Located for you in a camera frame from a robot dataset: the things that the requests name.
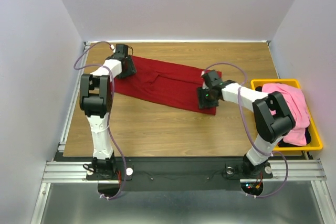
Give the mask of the red t shirt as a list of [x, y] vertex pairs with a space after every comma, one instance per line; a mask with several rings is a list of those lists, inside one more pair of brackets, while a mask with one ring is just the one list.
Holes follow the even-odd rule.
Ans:
[[200, 109], [197, 88], [203, 69], [141, 57], [132, 57], [136, 74], [115, 78], [115, 92], [178, 109], [215, 115], [216, 108]]

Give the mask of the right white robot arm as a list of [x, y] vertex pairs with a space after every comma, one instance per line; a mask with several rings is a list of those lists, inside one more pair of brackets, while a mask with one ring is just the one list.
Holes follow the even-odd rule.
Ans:
[[258, 133], [255, 140], [251, 138], [245, 118], [242, 118], [251, 143], [251, 149], [243, 156], [241, 165], [242, 173], [248, 177], [262, 171], [276, 145], [296, 124], [283, 95], [278, 91], [264, 93], [228, 80], [212, 87], [198, 87], [197, 96], [200, 109], [215, 108], [218, 101], [223, 100], [237, 104], [240, 112], [243, 108], [253, 112]]

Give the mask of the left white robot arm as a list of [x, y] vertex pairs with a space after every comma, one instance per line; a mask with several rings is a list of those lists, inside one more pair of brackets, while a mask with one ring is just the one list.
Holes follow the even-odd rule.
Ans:
[[120, 174], [115, 165], [109, 127], [114, 79], [123, 79], [136, 72], [131, 55], [115, 52], [97, 70], [81, 75], [79, 105], [89, 122], [93, 142], [92, 163], [85, 165], [89, 175], [112, 179]]

